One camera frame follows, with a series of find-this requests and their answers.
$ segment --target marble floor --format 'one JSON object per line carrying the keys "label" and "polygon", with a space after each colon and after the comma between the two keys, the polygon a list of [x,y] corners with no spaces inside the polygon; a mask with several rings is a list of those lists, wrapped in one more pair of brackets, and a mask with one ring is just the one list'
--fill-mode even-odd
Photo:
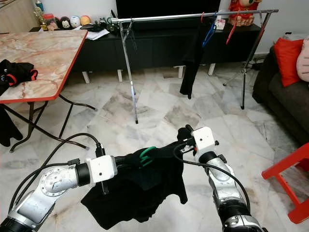
{"label": "marble floor", "polygon": [[[142,147],[164,146],[176,140],[177,129],[185,124],[193,128],[211,127],[214,138],[220,142],[218,154],[224,154],[236,176],[243,183],[251,200],[252,215],[270,232],[308,232],[309,220],[293,224],[287,213],[293,208],[287,194],[274,181],[265,181],[261,172],[287,156],[297,148],[297,143],[287,133],[276,117],[251,97],[257,72],[249,71],[246,86],[246,108],[239,107],[241,77],[224,87],[222,83],[234,75],[239,63],[217,65],[213,76],[207,75],[207,66],[197,73],[193,97],[187,99],[179,93],[181,79],[173,68],[146,69],[133,72],[137,92],[139,124],[135,124],[129,82],[119,83],[114,72],[94,72],[86,85],[81,73],[72,73],[62,94],[72,101],[88,103],[97,112],[74,107],[63,137],[78,132],[96,136],[109,155],[120,156]],[[23,115],[28,113],[26,103],[11,104]],[[39,126],[58,134],[69,105],[60,98],[49,102]],[[24,122],[12,116],[23,134],[27,131]],[[94,144],[85,137],[77,138],[90,147],[88,151],[67,144],[51,162],[63,162],[74,158],[94,158]],[[58,144],[38,131],[30,140],[17,147],[14,153],[0,146],[0,221],[7,215],[12,194],[23,179],[38,168]],[[299,176],[298,171],[288,171],[289,177]],[[183,178],[188,203],[181,205],[177,196],[171,195],[159,206],[153,217],[145,222],[135,220],[121,222],[111,232],[162,231],[203,232],[221,231],[212,190],[202,168],[185,165]],[[308,181],[303,177],[302,183]],[[301,199],[309,196],[309,189],[292,184]],[[89,186],[69,190],[61,198],[41,231],[103,231],[88,210],[80,204]]]}

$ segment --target black tv cabinet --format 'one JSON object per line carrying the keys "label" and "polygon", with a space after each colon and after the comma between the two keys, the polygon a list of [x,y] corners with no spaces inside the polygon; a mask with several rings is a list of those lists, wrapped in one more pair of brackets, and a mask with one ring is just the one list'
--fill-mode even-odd
{"label": "black tv cabinet", "polygon": [[[245,61],[260,31],[253,24],[236,27],[228,45],[226,39],[232,25],[216,30],[205,47],[202,64]],[[134,31],[137,51],[132,37],[126,41],[132,70],[155,67],[182,66],[182,58],[188,51],[196,28],[153,29]],[[105,35],[97,40],[86,40],[73,66],[74,71],[116,71],[126,69],[120,36]]]}

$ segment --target red table edge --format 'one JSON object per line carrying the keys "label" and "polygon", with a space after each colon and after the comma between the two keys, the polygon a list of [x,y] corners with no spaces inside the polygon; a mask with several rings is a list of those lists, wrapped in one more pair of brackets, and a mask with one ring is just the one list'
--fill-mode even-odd
{"label": "red table edge", "polygon": [[59,87],[57,93],[56,93],[54,96],[50,96],[50,97],[46,97],[46,98],[27,98],[27,99],[14,99],[14,100],[0,100],[0,104],[18,103],[18,102],[32,102],[32,101],[33,101],[33,102],[42,102],[42,101],[55,100],[55,99],[59,96],[60,92],[62,91],[62,88],[63,88],[63,86],[64,86],[64,83],[66,82],[66,80],[67,80],[67,78],[68,78],[68,75],[69,75],[69,73],[71,72],[71,69],[72,69],[72,67],[73,67],[73,65],[74,65],[74,63],[75,63],[75,61],[76,61],[76,58],[77,58],[79,52],[81,51],[81,49],[82,49],[82,47],[83,47],[83,45],[84,45],[84,42],[85,42],[86,37],[87,37],[87,34],[88,34],[88,31],[87,31],[87,33],[85,34],[85,36],[84,36],[84,38],[83,38],[83,40],[82,40],[82,42],[81,42],[81,44],[80,44],[80,46],[79,46],[79,48],[78,48],[76,54],[75,54],[75,56],[74,56],[74,58],[73,58],[73,60],[72,60],[72,62],[71,62],[71,65],[69,66],[69,68],[68,68],[68,70],[67,70],[67,73],[65,74],[65,76],[64,76],[64,78],[63,78],[63,80],[62,80],[62,83],[61,83],[61,85],[60,85],[60,87]]}

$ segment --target marble table top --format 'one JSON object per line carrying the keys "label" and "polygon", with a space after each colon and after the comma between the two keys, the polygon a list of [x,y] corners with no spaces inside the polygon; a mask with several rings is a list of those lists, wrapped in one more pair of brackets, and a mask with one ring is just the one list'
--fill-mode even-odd
{"label": "marble table top", "polygon": [[11,33],[0,35],[0,61],[29,62],[37,80],[9,87],[0,103],[54,100],[60,94],[86,38],[86,30]]}

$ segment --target red cushion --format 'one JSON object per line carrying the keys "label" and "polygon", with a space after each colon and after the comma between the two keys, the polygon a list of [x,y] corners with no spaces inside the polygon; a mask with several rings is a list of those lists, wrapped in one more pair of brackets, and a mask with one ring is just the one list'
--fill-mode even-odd
{"label": "red cushion", "polygon": [[300,81],[296,70],[296,62],[302,45],[303,40],[290,41],[282,38],[279,38],[275,44],[275,53],[284,87]]}

